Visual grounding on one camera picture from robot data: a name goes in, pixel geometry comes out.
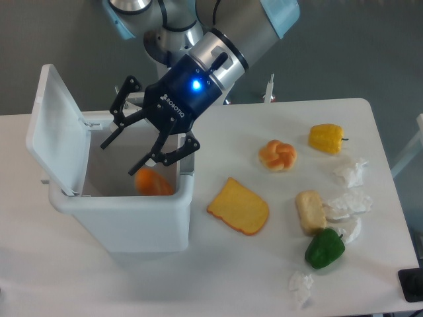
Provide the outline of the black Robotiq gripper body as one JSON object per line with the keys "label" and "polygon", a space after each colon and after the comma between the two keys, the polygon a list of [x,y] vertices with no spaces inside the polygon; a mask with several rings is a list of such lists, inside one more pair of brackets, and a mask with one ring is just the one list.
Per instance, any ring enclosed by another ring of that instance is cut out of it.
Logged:
{"label": "black Robotiq gripper body", "polygon": [[145,119],[159,131],[172,127],[171,134],[186,133],[221,95],[219,86],[194,59],[185,55],[145,89]]}

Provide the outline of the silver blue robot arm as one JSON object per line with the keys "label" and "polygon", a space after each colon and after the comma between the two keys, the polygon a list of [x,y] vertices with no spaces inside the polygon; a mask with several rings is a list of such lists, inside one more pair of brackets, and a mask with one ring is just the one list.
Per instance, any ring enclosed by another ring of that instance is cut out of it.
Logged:
{"label": "silver blue robot arm", "polygon": [[143,88],[128,76],[110,107],[111,143],[140,120],[159,132],[147,161],[170,166],[200,148],[194,122],[297,22],[297,1],[106,1],[127,38],[143,36],[146,52],[167,68]]}

